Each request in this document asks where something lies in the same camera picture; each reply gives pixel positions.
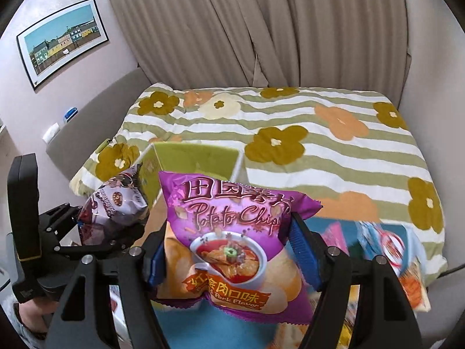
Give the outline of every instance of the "bowl of soup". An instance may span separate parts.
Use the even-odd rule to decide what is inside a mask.
[[[255,240],[236,232],[209,232],[195,239],[189,248],[197,269],[220,275],[239,288],[260,288],[267,255]]]

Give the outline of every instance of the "picture of colorful houses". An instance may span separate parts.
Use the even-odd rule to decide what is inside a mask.
[[[29,58],[37,75],[83,44],[101,36],[91,5],[67,12],[27,36]]]

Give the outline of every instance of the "white bowl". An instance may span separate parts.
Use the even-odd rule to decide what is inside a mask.
[[[241,283],[232,283],[223,274],[221,274],[218,270],[212,267],[208,262],[202,260],[200,256],[197,254],[197,248],[201,244],[203,244],[203,241],[205,239],[208,239],[209,241],[226,239],[227,234],[230,234],[233,240],[245,241],[247,243],[247,246],[250,249],[252,249],[252,251],[254,251],[254,253],[259,258],[259,269],[257,273],[248,281],[241,282]],[[237,232],[223,231],[222,236],[218,237],[215,232],[209,232],[195,239],[190,244],[189,249],[192,251],[192,257],[194,259],[194,262],[195,262],[194,266],[196,269],[206,270],[210,274],[219,275],[229,284],[237,286],[241,289],[258,290],[263,283],[264,270],[267,266],[267,254],[264,252],[263,248],[260,245],[258,245],[258,243],[255,240],[252,240],[248,238],[247,236],[241,236],[241,234],[238,234]]]

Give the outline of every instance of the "floral bedspread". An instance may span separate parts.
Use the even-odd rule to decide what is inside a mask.
[[[152,141],[243,151],[249,182],[321,200],[322,217],[411,227],[425,247],[425,283],[445,270],[443,215],[425,160],[399,112],[376,92],[323,88],[173,90],[152,85],[115,137],[71,181],[93,192]]]

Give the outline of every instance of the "gray headboard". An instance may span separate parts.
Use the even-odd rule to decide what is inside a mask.
[[[89,155],[116,134],[131,105],[150,85],[137,68],[99,93],[64,125],[46,152],[66,178],[71,180]]]

